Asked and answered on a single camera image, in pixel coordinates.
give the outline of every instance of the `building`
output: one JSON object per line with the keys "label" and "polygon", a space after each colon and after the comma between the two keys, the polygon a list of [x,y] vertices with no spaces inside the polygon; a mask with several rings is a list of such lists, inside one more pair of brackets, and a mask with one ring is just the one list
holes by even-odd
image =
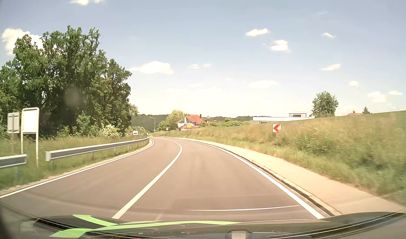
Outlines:
{"label": "building", "polygon": [[184,115],[184,117],[176,122],[178,124],[178,129],[179,130],[184,130],[188,129],[187,124],[191,124],[191,128],[199,128],[200,124],[205,122],[204,119],[202,119],[202,115],[198,116],[196,114],[190,114],[190,115]]}
{"label": "building", "polygon": [[312,112],[292,112],[289,113],[290,117],[253,117],[250,122],[252,124],[264,124],[264,123],[275,123],[275,122],[287,122],[294,120],[305,120],[313,119]]}
{"label": "building", "polygon": [[363,113],[355,113],[355,111],[352,111],[352,113],[349,113],[346,116],[348,116],[348,115],[360,115],[360,114],[363,114]]}

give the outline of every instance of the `tall grass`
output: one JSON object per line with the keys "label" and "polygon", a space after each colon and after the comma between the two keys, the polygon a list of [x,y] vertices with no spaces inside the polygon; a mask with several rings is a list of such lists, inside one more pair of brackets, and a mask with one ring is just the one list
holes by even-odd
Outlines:
{"label": "tall grass", "polygon": [[[144,136],[127,135],[123,138],[64,138],[61,140],[40,140],[39,141],[39,167],[36,166],[36,144],[32,140],[24,141],[24,153],[27,154],[27,164],[18,167],[19,176],[16,177],[16,168],[0,169],[0,190],[15,185],[23,185],[30,182],[68,172],[83,166],[99,162],[128,152],[128,146],[116,149],[102,150],[92,154],[81,154],[65,157],[51,162],[45,161],[45,151],[52,151],[66,148],[76,148],[90,145],[108,144],[145,138]],[[0,140],[0,156],[20,154],[20,141],[15,139],[14,150],[10,140]],[[138,149],[138,145],[131,145],[130,151]]]}
{"label": "tall grass", "polygon": [[155,135],[202,139],[284,158],[406,205],[406,111],[201,128]]}

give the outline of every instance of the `guardrail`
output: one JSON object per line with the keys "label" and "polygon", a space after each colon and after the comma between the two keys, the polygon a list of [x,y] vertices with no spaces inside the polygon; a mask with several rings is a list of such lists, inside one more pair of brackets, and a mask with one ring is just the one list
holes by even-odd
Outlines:
{"label": "guardrail", "polygon": [[52,161],[56,160],[59,158],[64,158],[64,157],[69,157],[69,156],[74,156],[74,155],[79,155],[79,154],[88,154],[92,153],[92,157],[94,156],[94,152],[96,151],[101,151],[101,150],[107,150],[107,149],[115,149],[116,153],[116,148],[118,147],[123,147],[123,146],[131,146],[134,144],[142,144],[144,145],[144,142],[148,142],[149,138],[145,139],[137,139],[137,140],[131,140],[131,141],[125,141],[125,142],[119,142],[119,143],[111,143],[111,144],[104,144],[104,145],[93,145],[93,146],[85,146],[85,147],[80,147],[80,148],[67,148],[67,149],[60,149],[60,150],[54,150],[54,151],[45,151],[45,160],[46,161]]}
{"label": "guardrail", "polygon": [[17,167],[27,163],[26,154],[0,157],[0,169]]}

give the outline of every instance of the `chevron sign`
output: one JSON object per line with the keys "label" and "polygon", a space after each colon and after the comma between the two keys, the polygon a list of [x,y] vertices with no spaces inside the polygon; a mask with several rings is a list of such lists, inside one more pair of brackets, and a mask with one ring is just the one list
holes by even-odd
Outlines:
{"label": "chevron sign", "polygon": [[280,130],[281,130],[281,125],[276,125],[276,124],[272,125],[272,132],[277,133],[277,132],[280,132]]}

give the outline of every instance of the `asphalt road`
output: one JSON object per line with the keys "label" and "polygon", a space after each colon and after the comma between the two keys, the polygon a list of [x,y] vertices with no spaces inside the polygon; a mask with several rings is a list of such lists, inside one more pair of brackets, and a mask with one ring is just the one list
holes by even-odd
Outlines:
{"label": "asphalt road", "polygon": [[209,145],[153,137],[145,150],[0,198],[4,220],[87,214],[126,221],[311,220],[320,209]]}

